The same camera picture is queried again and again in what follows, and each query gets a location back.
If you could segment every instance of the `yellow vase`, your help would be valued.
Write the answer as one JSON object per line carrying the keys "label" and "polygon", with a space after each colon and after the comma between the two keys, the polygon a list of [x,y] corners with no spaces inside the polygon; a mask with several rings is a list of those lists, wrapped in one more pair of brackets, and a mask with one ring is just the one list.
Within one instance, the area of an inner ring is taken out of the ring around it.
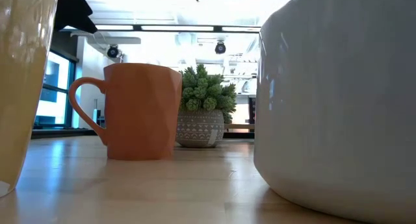
{"label": "yellow vase", "polygon": [[0,0],[0,197],[25,160],[58,0]]}

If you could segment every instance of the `mug handle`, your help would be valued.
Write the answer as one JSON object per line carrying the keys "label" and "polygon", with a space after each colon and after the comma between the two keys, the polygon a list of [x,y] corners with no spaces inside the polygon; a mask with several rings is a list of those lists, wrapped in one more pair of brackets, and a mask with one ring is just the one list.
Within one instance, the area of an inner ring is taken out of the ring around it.
{"label": "mug handle", "polygon": [[90,78],[90,77],[79,78],[71,84],[69,92],[68,92],[68,97],[70,99],[70,103],[71,103],[73,109],[79,114],[79,116],[88,125],[90,125],[92,127],[92,129],[101,138],[101,141],[103,142],[103,144],[107,145],[107,136],[105,134],[105,129],[100,127],[97,123],[92,121],[92,119],[85,114],[84,110],[78,105],[77,99],[75,98],[75,93],[76,93],[78,87],[80,87],[83,84],[95,85],[99,88],[99,90],[102,94],[105,94],[105,81],[95,79],[95,78]]}

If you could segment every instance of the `security camera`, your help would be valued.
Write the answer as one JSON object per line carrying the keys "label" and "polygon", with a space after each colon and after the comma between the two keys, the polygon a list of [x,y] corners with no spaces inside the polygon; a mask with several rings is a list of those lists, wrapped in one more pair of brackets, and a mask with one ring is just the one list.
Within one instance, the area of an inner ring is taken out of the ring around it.
{"label": "security camera", "polygon": [[118,49],[118,45],[110,45],[110,49],[107,51],[107,56],[110,58],[117,58],[120,50]]}
{"label": "security camera", "polygon": [[215,46],[215,53],[221,55],[226,52],[226,45],[223,42],[218,42]]}

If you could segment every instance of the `window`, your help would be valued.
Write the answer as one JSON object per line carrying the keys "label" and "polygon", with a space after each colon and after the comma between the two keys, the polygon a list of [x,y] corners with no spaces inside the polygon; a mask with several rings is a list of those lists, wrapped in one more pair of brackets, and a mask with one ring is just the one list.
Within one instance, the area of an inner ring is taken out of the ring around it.
{"label": "window", "polygon": [[68,88],[73,81],[74,66],[68,59],[49,52],[35,128],[71,127],[72,108],[68,102]]}

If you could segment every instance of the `gray pot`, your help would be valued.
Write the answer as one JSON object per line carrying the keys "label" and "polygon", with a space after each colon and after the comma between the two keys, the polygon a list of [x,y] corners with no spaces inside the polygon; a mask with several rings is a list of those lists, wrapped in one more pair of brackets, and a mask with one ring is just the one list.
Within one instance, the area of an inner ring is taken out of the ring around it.
{"label": "gray pot", "polygon": [[179,111],[176,142],[183,147],[215,147],[223,135],[221,110]]}

